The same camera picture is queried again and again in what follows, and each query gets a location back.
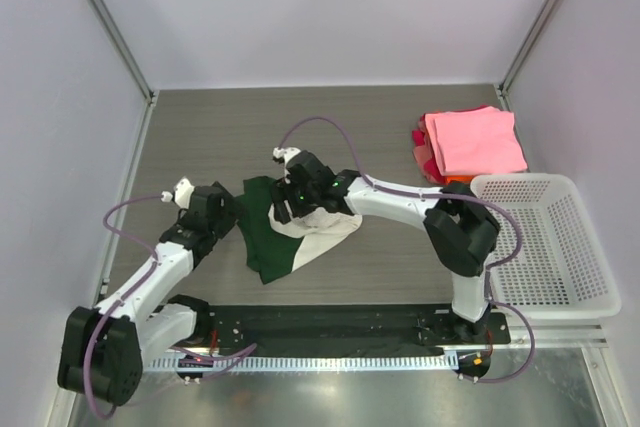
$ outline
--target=folded pink towel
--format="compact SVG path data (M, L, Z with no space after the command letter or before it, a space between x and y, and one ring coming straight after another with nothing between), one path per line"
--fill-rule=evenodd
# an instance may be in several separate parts
M442 175L506 174L527 169L511 112L484 107L427 114L425 124Z

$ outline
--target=white plastic basket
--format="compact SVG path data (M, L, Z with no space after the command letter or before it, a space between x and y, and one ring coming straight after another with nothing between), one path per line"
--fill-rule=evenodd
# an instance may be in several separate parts
M480 198L509 211L520 224L522 251L492 270L496 300L532 319L610 317L620 295L575 184L562 175L481 175L471 183ZM501 215L496 257L509 255L515 233Z

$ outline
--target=white wall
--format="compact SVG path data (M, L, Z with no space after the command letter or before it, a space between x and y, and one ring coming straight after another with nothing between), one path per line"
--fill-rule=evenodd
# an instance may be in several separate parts
M501 81L543 0L105 0L155 88Z
M531 165L574 179L622 290L604 324L640 404L640 0L564 0L511 101Z
M42 426L144 100L86 0L0 0L0 412Z

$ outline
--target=gray floor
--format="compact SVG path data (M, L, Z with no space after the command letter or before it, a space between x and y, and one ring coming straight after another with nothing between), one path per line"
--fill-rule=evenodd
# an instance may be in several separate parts
M491 376L512 372L525 356L494 352ZM189 387L175 374L148 374L135 399L150 400L103 423L79 397L69 425L605 426L580 349L538 350L529 370L498 385L460 382L444 371L234 375Z
M284 132L310 115L331 116L351 133L368 172L380 179L426 185L413 160L410 131L424 112L498 105L494 89L480 86L332 87L163 91L146 139L133 196L170 190L187 176L196 185L220 181L232 193L242 180L281 175L271 153ZM353 168L339 134L307 124L290 146L314 152L334 171ZM125 229L155 243L175 220L160 203L129 209ZM121 242L110 289L145 260ZM420 303L451 300L451 281L423 232L377 218L314 262L263 286L245 266L235 229L174 292L215 304Z

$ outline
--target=gray wood surface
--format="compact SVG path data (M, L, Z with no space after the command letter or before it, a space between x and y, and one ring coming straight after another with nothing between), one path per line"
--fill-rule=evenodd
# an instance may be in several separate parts
M170 190L187 176L196 185L220 181L233 194L242 180L281 175L273 148L298 120L325 115L351 134L371 175L427 185L412 156L410 131L424 112L498 104L489 85L376 86L163 91L152 116L132 196ZM314 152L334 171L353 168L345 142L329 124L297 131L289 146ZM125 230L154 243L176 209L161 203L129 208ZM146 259L121 241L110 290ZM245 265L242 236L234 229L173 293L212 304L421 303L451 300L451 278L426 233L384 219L364 219L342 244L293 274L262 285Z

